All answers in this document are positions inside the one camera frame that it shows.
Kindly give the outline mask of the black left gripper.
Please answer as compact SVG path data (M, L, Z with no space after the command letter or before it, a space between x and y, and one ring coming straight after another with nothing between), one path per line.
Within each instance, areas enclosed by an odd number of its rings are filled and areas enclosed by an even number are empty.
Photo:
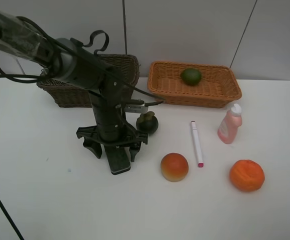
M84 138L83 147L91 151L97 159L102 156L102 147L104 146L123 146L128 147L134 143L148 144L148 134L137 131L133 126L106 126L100 125L79 127L76 131L78 138ZM136 155L140 151L140 146L130 146L130 161L134 162Z

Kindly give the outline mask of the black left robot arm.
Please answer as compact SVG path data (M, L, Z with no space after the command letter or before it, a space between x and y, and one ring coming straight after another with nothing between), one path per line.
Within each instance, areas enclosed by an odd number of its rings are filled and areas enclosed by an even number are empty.
M121 71L88 52L80 41L50 37L32 20L0 12L0 51L39 64L43 74L7 74L0 78L16 83L39 83L54 79L88 92L96 124L80 127L76 135L97 158L106 154L114 165L135 160L148 135L139 132L126 119L129 100L123 97L127 86Z

